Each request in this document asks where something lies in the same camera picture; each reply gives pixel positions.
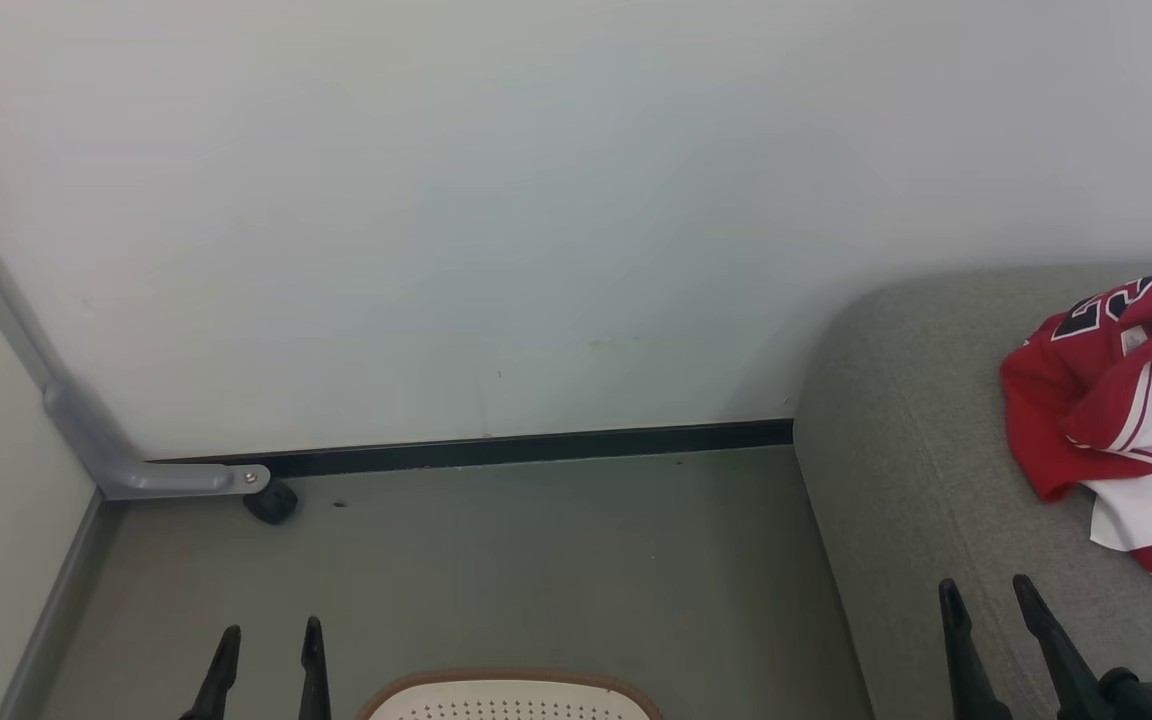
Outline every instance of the caster wheel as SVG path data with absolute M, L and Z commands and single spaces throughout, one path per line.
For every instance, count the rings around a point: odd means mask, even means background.
M 262 523 L 282 523 L 296 510 L 296 492 L 285 486 L 283 480 L 270 478 L 268 486 L 252 495 L 243 495 L 243 505 Z

